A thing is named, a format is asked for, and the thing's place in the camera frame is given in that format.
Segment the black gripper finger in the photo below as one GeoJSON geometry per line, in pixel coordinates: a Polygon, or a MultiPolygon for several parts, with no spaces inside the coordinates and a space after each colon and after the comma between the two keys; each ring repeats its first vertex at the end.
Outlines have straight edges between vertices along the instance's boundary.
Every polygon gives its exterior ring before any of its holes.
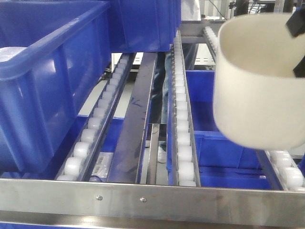
{"type": "Polygon", "coordinates": [[[305,32],[305,10],[296,10],[285,25],[292,37],[303,34],[305,32]]]}
{"type": "Polygon", "coordinates": [[[296,65],[293,69],[294,75],[296,78],[304,78],[305,77],[305,56],[302,60],[296,65]]]}

